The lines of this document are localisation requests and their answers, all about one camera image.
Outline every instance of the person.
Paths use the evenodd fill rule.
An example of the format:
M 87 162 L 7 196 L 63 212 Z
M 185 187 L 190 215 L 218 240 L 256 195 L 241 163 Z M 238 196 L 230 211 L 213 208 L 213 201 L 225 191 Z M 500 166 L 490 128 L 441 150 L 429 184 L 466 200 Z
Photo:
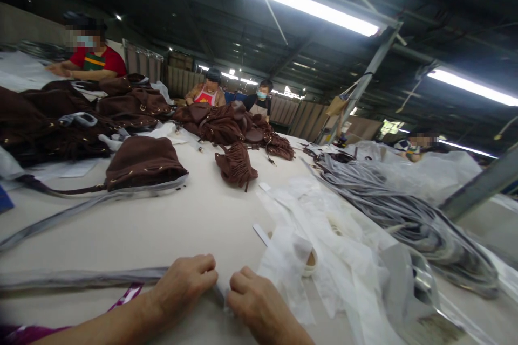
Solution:
M 257 88 L 256 94 L 251 94 L 243 101 L 244 106 L 252 115 L 261 114 L 270 122 L 271 100 L 270 93 L 274 89 L 274 84 L 270 80 L 262 80 Z
M 180 258 L 155 287 L 97 318 L 34 344 L 140 344 L 171 329 L 217 282 L 212 255 Z M 275 286 L 244 267 L 230 279 L 227 305 L 260 345 L 315 345 Z
M 205 74 L 205 82 L 196 85 L 185 96 L 187 105 L 195 102 L 206 102 L 212 106 L 220 107 L 226 105 L 225 93 L 220 89 L 221 72 L 211 67 Z
M 61 77 L 88 81 L 125 76 L 122 57 L 106 45 L 104 22 L 80 13 L 65 15 L 67 29 L 73 30 L 74 54 L 69 60 L 51 64 L 46 69 Z
M 412 162 L 421 160 L 421 151 L 437 144 L 439 134 L 433 128 L 416 128 L 394 144 L 396 150 L 402 151 L 400 156 Z

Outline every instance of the steel pole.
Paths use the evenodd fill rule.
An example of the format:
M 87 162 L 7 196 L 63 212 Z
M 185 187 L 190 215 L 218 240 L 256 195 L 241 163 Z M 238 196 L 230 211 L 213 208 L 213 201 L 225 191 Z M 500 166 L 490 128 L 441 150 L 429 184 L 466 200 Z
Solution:
M 478 206 L 518 179 L 518 146 L 515 144 L 497 161 L 446 199 L 439 208 L 458 222 Z
M 389 52 L 390 48 L 392 47 L 392 44 L 394 43 L 394 39 L 396 38 L 399 29 L 401 28 L 401 24 L 393 29 L 391 27 L 388 27 L 385 32 L 383 33 L 383 42 L 380 45 L 378 51 L 376 51 L 376 54 L 374 54 L 374 57 L 372 58 L 371 62 L 367 66 L 367 69 L 365 70 L 365 75 L 360 79 L 360 82 L 358 85 L 356 85 L 355 90 L 352 92 L 351 97 L 349 98 L 349 104 L 347 105 L 343 120 L 340 122 L 340 120 L 337 120 L 335 125 L 333 126 L 331 130 L 331 136 L 329 138 L 329 141 L 327 144 L 330 144 L 333 142 L 333 133 L 336 133 L 336 129 L 338 128 L 338 125 L 340 125 L 340 128 L 344 125 L 344 123 L 349 118 L 352 110 L 356 107 L 356 103 L 359 101 L 359 99 L 362 97 L 363 92 L 365 92 L 365 89 L 367 89 L 367 86 L 372 80 L 372 76 L 378 71 L 379 65 L 381 65 L 381 62 L 385 59 L 387 53 Z

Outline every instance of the red apron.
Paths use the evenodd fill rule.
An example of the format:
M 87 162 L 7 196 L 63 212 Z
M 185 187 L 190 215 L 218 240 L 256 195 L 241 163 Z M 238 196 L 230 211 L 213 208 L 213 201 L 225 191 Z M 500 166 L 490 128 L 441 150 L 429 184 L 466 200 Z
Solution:
M 217 91 L 214 94 L 205 93 L 205 87 L 201 90 L 201 93 L 196 97 L 194 102 L 207 102 L 210 105 L 214 106 L 214 101 L 216 100 Z

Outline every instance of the red shirt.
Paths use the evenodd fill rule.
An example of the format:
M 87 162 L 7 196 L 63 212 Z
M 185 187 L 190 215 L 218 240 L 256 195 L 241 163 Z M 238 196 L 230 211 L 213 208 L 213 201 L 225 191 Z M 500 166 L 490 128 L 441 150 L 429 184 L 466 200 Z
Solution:
M 69 61 L 84 69 L 86 53 L 86 47 L 77 47 L 75 53 L 72 55 Z M 101 58 L 104 59 L 104 70 L 114 71 L 117 73 L 118 77 L 123 77 L 127 74 L 126 65 L 124 64 L 122 57 L 111 47 L 106 46 L 106 50 L 103 55 L 101 55 Z

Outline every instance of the green vest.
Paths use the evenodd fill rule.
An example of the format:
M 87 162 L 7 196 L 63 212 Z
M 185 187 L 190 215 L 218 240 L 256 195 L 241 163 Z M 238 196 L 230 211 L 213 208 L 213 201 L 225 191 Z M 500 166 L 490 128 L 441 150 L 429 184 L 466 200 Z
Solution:
M 94 53 L 87 52 L 85 54 L 85 62 L 83 63 L 83 70 L 102 70 L 106 59 L 104 57 L 98 57 Z

